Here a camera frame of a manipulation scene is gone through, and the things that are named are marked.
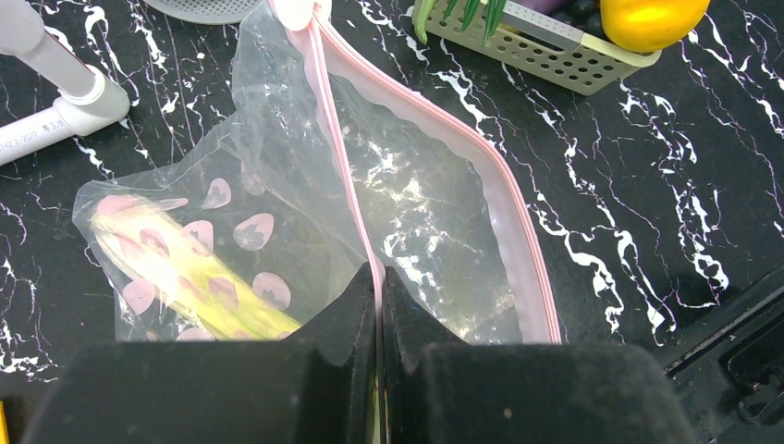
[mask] yellow bell pepper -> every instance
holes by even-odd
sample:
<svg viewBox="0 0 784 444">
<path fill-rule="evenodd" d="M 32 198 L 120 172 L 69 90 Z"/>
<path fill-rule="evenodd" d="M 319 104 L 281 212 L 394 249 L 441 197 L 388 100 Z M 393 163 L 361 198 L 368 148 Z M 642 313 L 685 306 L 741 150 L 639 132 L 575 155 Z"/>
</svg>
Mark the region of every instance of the yellow bell pepper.
<svg viewBox="0 0 784 444">
<path fill-rule="evenodd" d="M 710 0 L 601 0 L 602 26 L 612 43 L 649 53 L 682 39 L 705 15 Z"/>
</svg>

